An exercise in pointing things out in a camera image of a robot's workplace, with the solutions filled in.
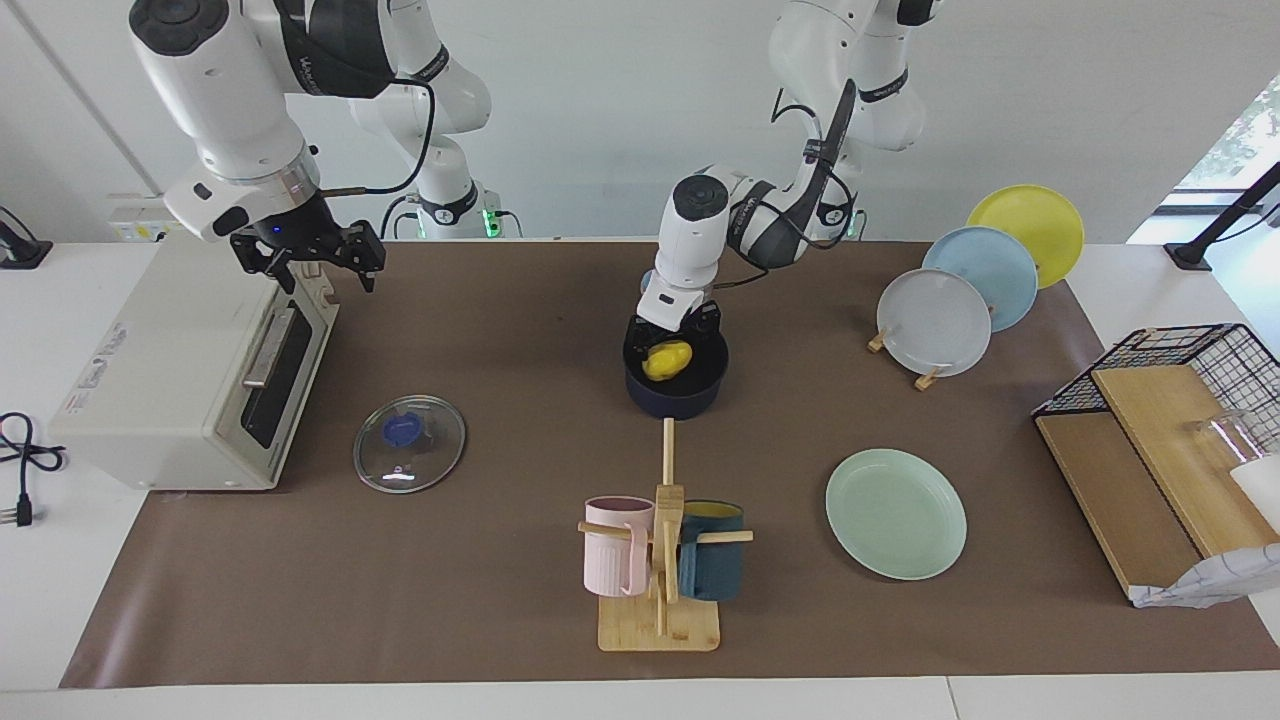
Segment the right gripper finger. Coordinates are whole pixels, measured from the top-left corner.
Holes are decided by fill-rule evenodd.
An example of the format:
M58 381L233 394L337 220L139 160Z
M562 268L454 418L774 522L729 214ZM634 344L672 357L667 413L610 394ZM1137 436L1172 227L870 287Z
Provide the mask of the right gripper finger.
M274 249L265 254L256 236L232 236L230 247L242 269L248 274L262 274L274 279L284 293L293 295L296 279L289 269L293 259L289 249Z
M335 264L353 272L366 293L374 292L375 274L385 268L385 247L369 222L356 222L340 228Z

